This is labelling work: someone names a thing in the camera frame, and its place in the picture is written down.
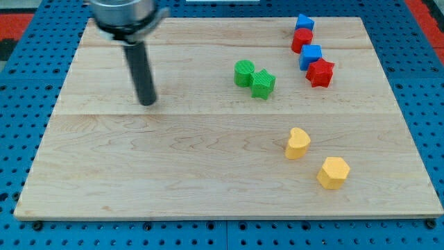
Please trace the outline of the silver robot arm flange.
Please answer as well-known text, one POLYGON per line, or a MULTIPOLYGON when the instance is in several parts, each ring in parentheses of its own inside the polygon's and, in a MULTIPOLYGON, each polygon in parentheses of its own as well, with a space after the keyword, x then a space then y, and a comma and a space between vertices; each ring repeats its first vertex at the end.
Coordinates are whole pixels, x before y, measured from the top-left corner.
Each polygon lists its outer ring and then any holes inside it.
POLYGON ((89 6, 100 33, 124 45, 141 42, 170 15, 155 0, 89 0, 89 6))

